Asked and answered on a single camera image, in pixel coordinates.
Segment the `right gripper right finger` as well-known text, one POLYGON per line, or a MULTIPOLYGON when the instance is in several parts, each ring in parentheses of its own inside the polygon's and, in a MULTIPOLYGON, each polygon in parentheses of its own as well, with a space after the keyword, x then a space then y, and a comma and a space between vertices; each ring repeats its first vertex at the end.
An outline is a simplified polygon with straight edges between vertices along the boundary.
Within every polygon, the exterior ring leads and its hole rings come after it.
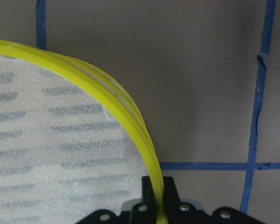
POLYGON ((176 208, 180 198, 173 177, 163 177, 164 182, 164 206, 165 208, 176 208))

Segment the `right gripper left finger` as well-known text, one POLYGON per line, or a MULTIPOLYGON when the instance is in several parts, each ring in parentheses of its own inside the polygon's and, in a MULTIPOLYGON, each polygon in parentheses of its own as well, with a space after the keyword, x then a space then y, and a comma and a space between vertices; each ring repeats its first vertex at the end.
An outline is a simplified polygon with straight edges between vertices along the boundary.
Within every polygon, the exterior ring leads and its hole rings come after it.
POLYGON ((143 176, 141 178, 141 197, 143 203, 156 205, 154 191, 149 176, 143 176))

